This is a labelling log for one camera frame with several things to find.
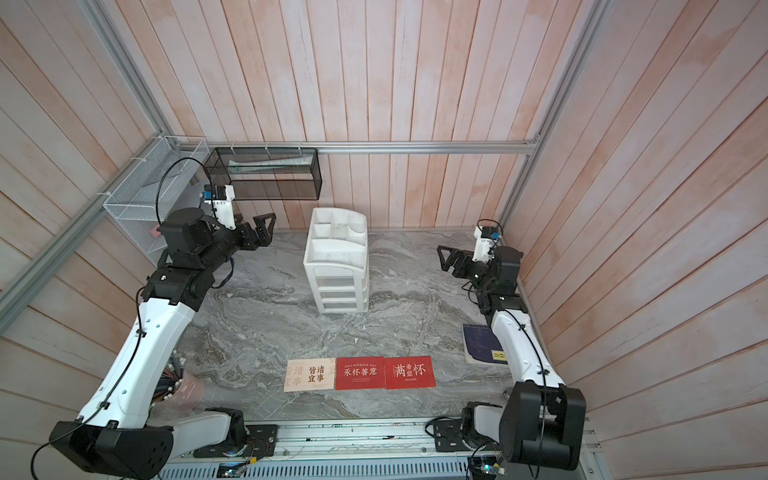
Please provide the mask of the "white plastic drawer organizer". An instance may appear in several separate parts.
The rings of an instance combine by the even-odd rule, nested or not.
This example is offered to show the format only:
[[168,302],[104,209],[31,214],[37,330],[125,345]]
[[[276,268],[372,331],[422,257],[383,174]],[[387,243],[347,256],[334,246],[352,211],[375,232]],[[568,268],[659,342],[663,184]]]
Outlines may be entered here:
[[318,311],[364,313],[369,307],[367,217],[352,210],[313,210],[303,266]]

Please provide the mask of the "red postcard gold characters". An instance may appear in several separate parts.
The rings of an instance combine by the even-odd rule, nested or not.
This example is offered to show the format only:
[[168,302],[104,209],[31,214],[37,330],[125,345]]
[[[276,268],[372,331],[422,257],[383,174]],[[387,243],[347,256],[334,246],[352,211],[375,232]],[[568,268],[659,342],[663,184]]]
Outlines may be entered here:
[[388,390],[436,387],[430,356],[385,358],[384,368]]

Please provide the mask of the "red postcard white characters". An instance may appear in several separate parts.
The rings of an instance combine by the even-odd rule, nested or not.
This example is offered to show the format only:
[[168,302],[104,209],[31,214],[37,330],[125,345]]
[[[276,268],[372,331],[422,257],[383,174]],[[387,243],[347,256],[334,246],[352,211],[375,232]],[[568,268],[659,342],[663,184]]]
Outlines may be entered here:
[[335,389],[340,391],[384,389],[383,357],[340,357],[336,359]]

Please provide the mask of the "beige postcard red characters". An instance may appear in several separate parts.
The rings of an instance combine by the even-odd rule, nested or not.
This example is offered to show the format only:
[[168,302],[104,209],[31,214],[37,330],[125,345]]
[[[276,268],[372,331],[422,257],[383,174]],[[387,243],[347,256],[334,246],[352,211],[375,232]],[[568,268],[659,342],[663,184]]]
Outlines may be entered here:
[[285,392],[334,390],[336,359],[292,359],[287,362]]

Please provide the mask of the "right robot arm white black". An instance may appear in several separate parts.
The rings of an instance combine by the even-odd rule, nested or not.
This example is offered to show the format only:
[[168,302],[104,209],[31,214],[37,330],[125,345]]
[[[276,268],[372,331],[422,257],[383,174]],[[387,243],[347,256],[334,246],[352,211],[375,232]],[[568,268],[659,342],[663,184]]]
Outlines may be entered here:
[[447,246],[437,252],[442,270],[469,282],[514,380],[505,405],[467,404],[462,440],[474,449],[497,446],[510,463],[575,470],[587,403],[579,389],[568,387],[556,373],[536,337],[517,292],[522,253],[496,246],[483,260]]

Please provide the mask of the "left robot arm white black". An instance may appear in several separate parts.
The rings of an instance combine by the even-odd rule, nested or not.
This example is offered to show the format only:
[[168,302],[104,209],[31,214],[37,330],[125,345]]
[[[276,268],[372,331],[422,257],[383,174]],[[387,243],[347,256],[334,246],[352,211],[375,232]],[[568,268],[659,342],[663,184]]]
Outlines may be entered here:
[[86,473],[152,479],[172,458],[208,446],[239,454],[248,431],[237,409],[213,408],[167,425],[147,423],[156,388],[214,274],[239,250],[268,246],[273,213],[219,221],[197,207],[171,212],[158,230],[167,243],[135,296],[136,320],[102,384],[73,421],[53,428],[48,446]]

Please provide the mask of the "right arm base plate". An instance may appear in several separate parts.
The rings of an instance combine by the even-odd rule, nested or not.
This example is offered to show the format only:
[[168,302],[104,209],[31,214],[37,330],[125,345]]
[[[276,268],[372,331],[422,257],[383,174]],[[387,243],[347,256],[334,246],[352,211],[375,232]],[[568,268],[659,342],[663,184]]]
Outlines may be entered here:
[[460,418],[441,416],[429,420],[425,424],[425,433],[433,439],[434,448],[437,452],[451,453],[471,450],[464,439]]

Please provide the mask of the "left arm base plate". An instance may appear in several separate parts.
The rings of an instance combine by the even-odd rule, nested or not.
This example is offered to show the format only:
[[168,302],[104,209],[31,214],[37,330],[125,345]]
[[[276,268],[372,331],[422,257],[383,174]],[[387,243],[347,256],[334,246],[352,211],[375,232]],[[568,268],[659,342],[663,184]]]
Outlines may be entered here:
[[276,424],[237,424],[229,428],[225,440],[195,450],[194,458],[270,457],[274,454],[278,432]]

